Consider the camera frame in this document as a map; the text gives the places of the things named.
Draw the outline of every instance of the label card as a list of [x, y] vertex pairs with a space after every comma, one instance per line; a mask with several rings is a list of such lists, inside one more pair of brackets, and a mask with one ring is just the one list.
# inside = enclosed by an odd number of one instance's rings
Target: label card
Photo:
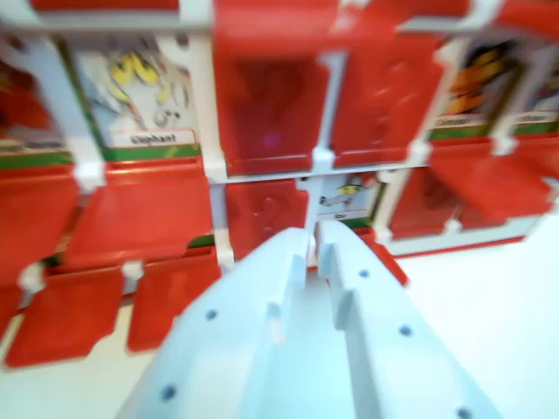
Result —
[[518, 113], [514, 134], [540, 134], [554, 132], [559, 122], [559, 58], [548, 76], [539, 83], [530, 96], [524, 112]]
[[324, 181], [319, 220], [367, 218], [380, 189], [374, 172], [330, 175]]
[[512, 40], [475, 39], [435, 119], [430, 141], [485, 136], [510, 99], [523, 70], [523, 48]]
[[155, 41], [122, 36], [70, 47], [109, 160], [200, 154], [190, 76]]

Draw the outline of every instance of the red plastic bin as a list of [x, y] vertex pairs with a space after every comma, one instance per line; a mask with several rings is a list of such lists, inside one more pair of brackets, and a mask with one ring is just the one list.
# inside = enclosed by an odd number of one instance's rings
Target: red plastic bin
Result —
[[108, 166], [65, 253], [73, 269], [127, 260], [178, 258], [211, 233], [208, 181], [199, 159], [125, 161]]
[[551, 209], [551, 187], [514, 156], [434, 158], [431, 170], [488, 221]]
[[79, 199], [72, 169], [0, 170], [0, 286], [55, 251]]
[[215, 55], [219, 136], [229, 175], [310, 169], [328, 69], [309, 58]]
[[406, 158], [443, 74], [440, 42], [402, 34], [351, 52], [332, 130], [336, 167]]
[[173, 319], [221, 276], [215, 248], [191, 249], [184, 258], [151, 262], [134, 296], [128, 348], [159, 347]]
[[308, 193], [294, 179], [230, 183], [225, 187], [229, 237], [235, 258], [244, 258], [287, 227], [304, 227]]
[[25, 309], [9, 367], [86, 356], [114, 330], [124, 285], [119, 268], [55, 275], [45, 284]]
[[428, 168], [411, 169], [390, 219], [395, 239], [441, 234], [460, 200]]

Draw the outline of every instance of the yellow cartoon figure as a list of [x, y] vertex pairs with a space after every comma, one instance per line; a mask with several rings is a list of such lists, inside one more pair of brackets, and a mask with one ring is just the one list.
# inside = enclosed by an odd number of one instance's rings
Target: yellow cartoon figure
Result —
[[337, 189], [337, 196], [326, 198], [321, 196], [320, 204], [330, 207], [339, 203], [349, 206], [360, 192], [376, 184], [376, 179], [367, 173], [349, 175], [348, 180]]
[[117, 119], [117, 129], [192, 126], [185, 73], [153, 52], [109, 52], [104, 59], [106, 75], [99, 68], [92, 71], [88, 96]]

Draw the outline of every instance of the screw hole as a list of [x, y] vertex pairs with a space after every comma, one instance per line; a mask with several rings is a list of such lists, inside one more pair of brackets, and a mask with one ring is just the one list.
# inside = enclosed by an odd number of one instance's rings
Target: screw hole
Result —
[[214, 320], [217, 317], [217, 311], [215, 310], [208, 310], [206, 313], [206, 320]]
[[165, 386], [161, 392], [161, 398], [164, 402], [168, 402], [176, 395], [176, 388], [172, 384]]
[[400, 332], [403, 336], [411, 336], [411, 328], [406, 325], [400, 326], [398, 332]]
[[24, 41], [22, 41], [20, 38], [14, 36], [14, 35], [6, 35], [4, 37], [4, 40], [5, 40], [6, 44], [8, 44], [14, 50], [19, 51], [19, 52], [25, 52], [26, 51]]
[[458, 409], [458, 412], [456, 412], [456, 416], [460, 419], [473, 419], [472, 412], [470, 412], [470, 410], [466, 408]]
[[190, 41], [189, 41], [189, 37], [187, 37], [184, 33], [179, 33], [178, 35], [176, 35], [176, 42], [182, 48], [188, 48]]

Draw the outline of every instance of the cartoon illustration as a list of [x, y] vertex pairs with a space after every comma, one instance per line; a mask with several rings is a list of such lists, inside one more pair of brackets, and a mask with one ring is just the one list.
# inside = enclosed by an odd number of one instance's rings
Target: cartoon illustration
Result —
[[483, 113], [492, 109], [502, 87], [501, 76], [517, 66], [508, 56], [514, 46], [515, 43], [507, 41], [474, 49], [452, 84], [445, 114]]
[[320, 199], [319, 219], [368, 216], [377, 185], [374, 173], [329, 176]]
[[189, 74], [146, 42], [78, 48], [81, 84], [105, 144], [137, 148], [195, 144]]
[[435, 123], [430, 141], [485, 136], [514, 90], [526, 44], [474, 40], [450, 92], [445, 112]]

